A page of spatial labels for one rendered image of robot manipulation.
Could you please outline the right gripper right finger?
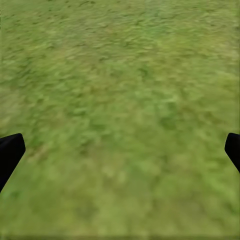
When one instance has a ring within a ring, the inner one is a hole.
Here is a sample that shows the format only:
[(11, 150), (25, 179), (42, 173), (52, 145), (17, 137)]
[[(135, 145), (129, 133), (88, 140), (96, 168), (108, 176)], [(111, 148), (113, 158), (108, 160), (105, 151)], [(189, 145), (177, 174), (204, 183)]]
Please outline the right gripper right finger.
[(240, 172), (240, 135), (229, 133), (224, 150)]

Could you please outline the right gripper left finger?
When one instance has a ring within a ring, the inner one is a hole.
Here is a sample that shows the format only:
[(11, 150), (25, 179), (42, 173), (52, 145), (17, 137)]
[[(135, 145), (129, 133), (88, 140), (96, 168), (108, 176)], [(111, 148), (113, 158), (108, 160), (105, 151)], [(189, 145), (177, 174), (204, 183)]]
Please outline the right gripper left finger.
[(0, 192), (25, 152), (25, 142), (21, 133), (0, 138)]

